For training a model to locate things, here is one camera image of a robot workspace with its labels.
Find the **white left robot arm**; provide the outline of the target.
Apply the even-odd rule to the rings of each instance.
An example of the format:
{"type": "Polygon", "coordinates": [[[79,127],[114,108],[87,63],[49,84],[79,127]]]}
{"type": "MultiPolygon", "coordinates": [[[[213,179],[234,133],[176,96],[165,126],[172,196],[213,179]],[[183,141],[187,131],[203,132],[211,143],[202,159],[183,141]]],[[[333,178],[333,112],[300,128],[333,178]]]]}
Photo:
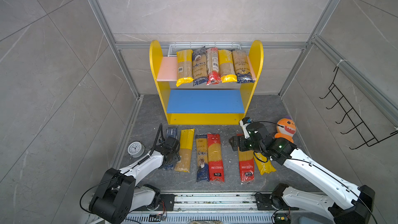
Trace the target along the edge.
{"type": "Polygon", "coordinates": [[[151,172],[175,164],[180,160],[180,141],[165,138],[160,124],[151,149],[138,161],[122,169],[108,169],[101,182],[89,188],[83,195],[96,189],[88,208],[80,208],[111,224],[122,223],[128,214],[140,207],[156,209],[161,202],[161,192],[149,184],[137,187],[151,172]]]}

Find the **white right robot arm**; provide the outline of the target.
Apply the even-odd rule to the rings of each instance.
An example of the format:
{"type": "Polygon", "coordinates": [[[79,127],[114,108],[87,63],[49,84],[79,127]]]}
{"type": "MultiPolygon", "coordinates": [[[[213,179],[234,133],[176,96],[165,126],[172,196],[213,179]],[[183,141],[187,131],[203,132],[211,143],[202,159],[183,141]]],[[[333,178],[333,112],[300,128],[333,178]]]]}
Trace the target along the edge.
{"type": "Polygon", "coordinates": [[[270,196],[273,208],[301,208],[332,220],[335,224],[367,224],[373,215],[375,191],[367,185],[357,186],[326,169],[293,141],[296,125],[283,118],[276,134],[269,133],[265,121],[245,117],[239,122],[243,134],[230,138],[234,150],[252,151],[261,162],[275,161],[315,185],[324,194],[312,194],[279,184],[270,196]]]}

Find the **blue bottom spaghetti bag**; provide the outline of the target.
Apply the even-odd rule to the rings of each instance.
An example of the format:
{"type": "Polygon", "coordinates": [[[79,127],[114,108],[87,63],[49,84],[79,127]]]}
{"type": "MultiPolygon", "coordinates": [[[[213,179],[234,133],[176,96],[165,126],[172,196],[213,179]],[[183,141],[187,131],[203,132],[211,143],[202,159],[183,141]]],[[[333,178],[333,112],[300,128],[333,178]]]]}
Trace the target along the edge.
{"type": "Polygon", "coordinates": [[[254,83],[255,80],[250,71],[250,66],[247,60],[247,54],[244,50],[232,50],[232,57],[234,63],[234,70],[237,76],[238,84],[254,83]]]}

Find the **red spaghetti bag white label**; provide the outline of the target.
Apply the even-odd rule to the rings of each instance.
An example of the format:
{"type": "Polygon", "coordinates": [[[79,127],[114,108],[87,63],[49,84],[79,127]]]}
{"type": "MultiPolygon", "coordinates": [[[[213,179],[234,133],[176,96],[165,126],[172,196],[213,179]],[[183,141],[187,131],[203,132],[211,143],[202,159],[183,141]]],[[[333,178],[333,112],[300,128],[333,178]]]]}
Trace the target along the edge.
{"type": "Polygon", "coordinates": [[[206,50],[206,62],[208,75],[207,85],[221,83],[221,77],[219,73],[218,49],[216,47],[206,50]]]}

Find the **blue label spaghetti bag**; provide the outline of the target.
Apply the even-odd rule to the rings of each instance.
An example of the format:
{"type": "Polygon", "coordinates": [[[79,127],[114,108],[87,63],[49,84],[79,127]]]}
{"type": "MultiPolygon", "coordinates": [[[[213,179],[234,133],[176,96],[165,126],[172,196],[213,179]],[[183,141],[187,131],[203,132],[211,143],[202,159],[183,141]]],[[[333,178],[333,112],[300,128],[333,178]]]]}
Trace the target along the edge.
{"type": "Polygon", "coordinates": [[[194,86],[207,83],[208,81],[205,48],[195,50],[192,54],[192,76],[194,86]]]}

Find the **dark blue spaghetti box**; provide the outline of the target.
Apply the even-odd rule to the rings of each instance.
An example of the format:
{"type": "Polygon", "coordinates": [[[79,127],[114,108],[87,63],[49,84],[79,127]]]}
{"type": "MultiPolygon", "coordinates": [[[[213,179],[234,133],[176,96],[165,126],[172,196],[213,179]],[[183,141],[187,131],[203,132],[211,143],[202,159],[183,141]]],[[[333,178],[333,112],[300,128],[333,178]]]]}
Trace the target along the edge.
{"type": "MultiPolygon", "coordinates": [[[[166,140],[168,138],[177,138],[177,127],[168,127],[166,130],[166,140]]],[[[173,156],[173,161],[171,164],[166,165],[162,169],[165,171],[172,171],[174,170],[176,163],[179,161],[179,154],[177,153],[176,155],[173,156]]]]}

